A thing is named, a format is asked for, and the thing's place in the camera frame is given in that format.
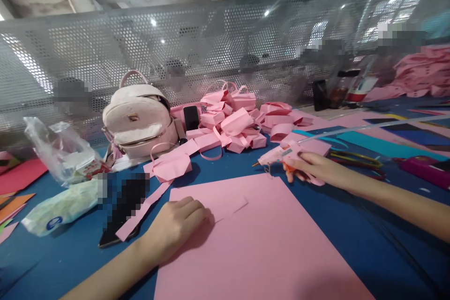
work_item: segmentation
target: black phone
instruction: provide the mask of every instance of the black phone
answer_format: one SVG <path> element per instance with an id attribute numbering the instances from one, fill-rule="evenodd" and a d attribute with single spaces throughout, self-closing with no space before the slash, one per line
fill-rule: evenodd
<path id="1" fill-rule="evenodd" d="M 183 108 L 184 122 L 186 124 L 186 130 L 198 129 L 200 120 L 198 117 L 198 110 L 195 105 Z"/>
<path id="2" fill-rule="evenodd" d="M 142 175 L 142 179 L 126 180 L 122 184 L 120 197 L 117 198 L 115 206 L 112 207 L 112 214 L 108 219 L 108 225 L 103 231 L 100 242 L 98 243 L 99 248 L 106 248 L 121 242 L 116 236 L 116 232 L 125 224 L 127 218 L 134 213 L 136 206 L 142 204 L 149 190 L 150 184 L 145 179 L 145 175 Z M 141 224 L 138 224 L 127 237 L 127 240 L 137 236 L 140 229 Z"/>
<path id="3" fill-rule="evenodd" d="M 325 110 L 329 106 L 327 95 L 327 83 L 325 80 L 319 80 L 313 82 L 313 98 L 314 98 L 314 110 Z"/>

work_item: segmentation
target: pink paper pile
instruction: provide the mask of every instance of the pink paper pile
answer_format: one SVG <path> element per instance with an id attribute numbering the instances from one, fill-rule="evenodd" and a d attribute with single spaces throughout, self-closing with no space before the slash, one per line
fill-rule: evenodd
<path id="1" fill-rule="evenodd" d="M 420 53 L 405 56 L 394 66 L 394 81 L 382 88 L 374 88 L 364 102 L 396 98 L 434 97 L 450 95 L 450 45 L 422 47 Z"/>

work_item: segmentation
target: blue table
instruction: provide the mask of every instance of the blue table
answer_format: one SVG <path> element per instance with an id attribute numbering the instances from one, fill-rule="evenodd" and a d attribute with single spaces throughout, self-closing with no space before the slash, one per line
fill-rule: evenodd
<path id="1" fill-rule="evenodd" d="M 397 104 L 396 100 L 385 101 Z M 411 100 L 399 101 L 412 104 Z M 395 113 L 410 115 L 399 107 Z M 206 161 L 198 154 L 192 157 L 193 171 L 174 182 L 182 187 L 258 174 L 262 168 L 251 165 L 268 147 L 249 150 L 242 154 L 225 152 L 222 159 Z M 377 154 L 349 145 L 350 151 L 371 157 Z M 388 162 L 384 168 L 393 185 L 450 205 L 450 193 L 397 168 Z M 117 179 L 130 179 L 130 173 L 143 172 L 142 165 L 117 174 Z M 319 225 L 351 268 L 361 278 L 377 299 L 432 299 L 435 294 L 424 279 L 410 265 L 402 250 L 379 225 L 389 229 L 427 271 L 442 291 L 450 294 L 449 245 L 399 219 L 372 203 L 357 201 L 346 192 L 328 185 L 315 187 L 300 181 L 290 185 L 280 167 L 273 166 L 272 174 L 281 176 L 294 196 Z M 156 178 L 150 181 L 151 191 L 159 186 Z M 34 206 L 63 190 L 49 174 L 38 179 L 23 194 L 37 193 L 15 220 L 21 220 Z M 145 219 L 140 235 L 145 232 L 162 205 L 168 201 L 169 192 L 156 203 Z M 120 253 L 127 245 L 122 243 L 106 249 L 98 248 L 105 222 L 105 212 L 97 209 L 67 226 L 59 233 L 38 238 L 19 225 L 11 237 L 0 246 L 0 269 L 5 279 L 25 275 L 9 290 L 5 299 L 57 299 L 87 278 Z M 151 299 L 154 294 L 157 272 L 152 271 L 132 288 L 125 298 Z"/>

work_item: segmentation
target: pink backpack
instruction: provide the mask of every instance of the pink backpack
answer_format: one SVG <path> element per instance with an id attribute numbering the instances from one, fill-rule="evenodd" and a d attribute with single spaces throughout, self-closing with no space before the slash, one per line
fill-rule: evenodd
<path id="1" fill-rule="evenodd" d="M 133 74 L 140 75 L 146 84 L 125 87 L 128 77 Z M 119 89 L 103 110 L 103 123 L 103 132 L 111 143 L 106 156 L 112 152 L 114 160 L 123 154 L 130 159 L 146 157 L 155 145 L 178 141 L 169 101 L 137 70 L 130 70 L 123 76 Z M 158 152 L 166 151 L 170 146 L 161 145 Z"/>

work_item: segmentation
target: finger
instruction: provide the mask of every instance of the finger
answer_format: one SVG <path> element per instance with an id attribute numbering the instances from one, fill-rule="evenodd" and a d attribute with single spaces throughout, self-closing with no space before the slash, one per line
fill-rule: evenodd
<path id="1" fill-rule="evenodd" d="M 198 200 L 193 200 L 189 203 L 187 203 L 185 206 L 183 206 L 182 208 L 180 208 L 180 215 L 186 219 L 188 218 L 194 211 L 198 210 L 198 209 L 202 209 L 204 210 L 205 207 L 203 206 L 202 203 L 200 203 Z"/>
<path id="2" fill-rule="evenodd" d="M 196 209 L 194 212 L 192 212 L 184 221 L 184 235 L 189 237 L 196 229 L 198 229 L 199 226 L 203 223 L 206 214 L 207 212 L 205 209 Z"/>
<path id="3" fill-rule="evenodd" d="M 173 205 L 176 208 L 182 208 L 183 206 L 187 205 L 188 203 L 192 202 L 194 199 L 192 197 L 184 197 L 183 199 L 175 202 Z"/>

